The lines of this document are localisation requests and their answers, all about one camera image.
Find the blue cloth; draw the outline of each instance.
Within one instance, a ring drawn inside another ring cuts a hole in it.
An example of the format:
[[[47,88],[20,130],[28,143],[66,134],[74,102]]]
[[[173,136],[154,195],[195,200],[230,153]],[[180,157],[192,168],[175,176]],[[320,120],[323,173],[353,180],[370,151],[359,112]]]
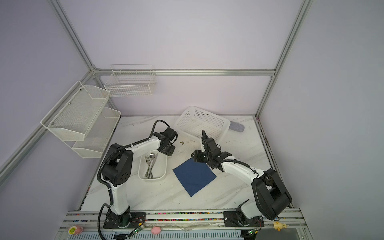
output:
[[[191,197],[216,178],[210,167],[194,162],[192,158],[173,169],[173,172]]]

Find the white wall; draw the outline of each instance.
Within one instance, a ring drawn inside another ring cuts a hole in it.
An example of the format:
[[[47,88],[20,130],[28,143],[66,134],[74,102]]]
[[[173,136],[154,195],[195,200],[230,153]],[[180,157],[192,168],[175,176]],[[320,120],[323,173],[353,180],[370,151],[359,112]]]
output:
[[[106,82],[108,76],[101,77]],[[216,114],[254,114],[269,76],[157,76],[153,96],[113,97],[122,115],[181,115],[189,106]]]
[[[0,165],[87,68],[45,0],[0,2]],[[0,189],[1,239],[50,240],[96,170],[51,133]]]
[[[261,114],[317,239],[383,239],[384,2],[314,1]]]
[[[302,0],[61,0],[98,68],[276,66]]]

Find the marble tabletop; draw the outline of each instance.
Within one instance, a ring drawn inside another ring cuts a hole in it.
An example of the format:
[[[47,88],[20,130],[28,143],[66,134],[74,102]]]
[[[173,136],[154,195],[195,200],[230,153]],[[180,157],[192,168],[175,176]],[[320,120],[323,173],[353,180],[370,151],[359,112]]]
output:
[[[243,132],[228,130],[220,145],[227,151],[253,167],[269,169],[270,164],[252,116],[223,116],[245,126]],[[177,116],[159,117],[122,117],[111,139],[110,145],[127,145],[147,137],[157,119],[166,121],[171,127]],[[155,131],[165,130],[158,123]],[[235,176],[212,171],[216,175],[211,183],[190,197],[183,188],[173,169],[191,158],[200,143],[179,134],[175,142],[175,152],[167,160],[167,175],[158,182],[144,182],[138,178],[139,158],[133,160],[132,172],[126,182],[127,198],[131,210],[197,210],[197,209],[233,209],[247,199],[253,199],[251,187]],[[94,178],[84,200],[81,211],[98,211],[103,203],[109,204],[108,191]]]

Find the white mesh tray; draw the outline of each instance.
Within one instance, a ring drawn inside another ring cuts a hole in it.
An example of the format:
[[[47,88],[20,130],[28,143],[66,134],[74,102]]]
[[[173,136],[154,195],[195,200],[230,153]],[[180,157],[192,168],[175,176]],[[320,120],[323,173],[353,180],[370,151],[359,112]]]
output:
[[[156,86],[152,65],[111,65],[104,87],[112,97],[152,96]]]
[[[119,111],[103,108],[85,140],[75,142],[72,149],[82,158],[101,158],[120,115]]]
[[[201,142],[202,130],[219,143],[229,129],[231,122],[216,114],[197,107],[189,107],[177,119],[174,129],[190,139]]]
[[[108,99],[109,91],[81,85],[50,123],[41,124],[62,141],[84,141]]]

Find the black mounting plate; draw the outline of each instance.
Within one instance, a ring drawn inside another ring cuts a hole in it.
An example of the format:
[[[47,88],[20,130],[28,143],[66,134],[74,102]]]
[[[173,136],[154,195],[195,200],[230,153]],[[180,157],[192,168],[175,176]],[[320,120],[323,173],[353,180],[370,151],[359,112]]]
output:
[[[131,215],[131,221],[134,222],[129,222],[129,225],[126,228],[137,228],[140,223],[140,219],[143,223],[145,223],[145,217],[146,213],[145,212],[130,212]],[[104,221],[103,228],[104,229],[111,229],[111,228],[119,228],[122,226],[119,226],[118,222],[116,222],[110,215],[109,213],[106,214],[106,218]]]
[[[238,224],[236,211],[224,211],[224,226],[226,227],[240,227]],[[263,217],[254,217],[251,219],[250,224],[245,227],[263,227],[264,220]]]

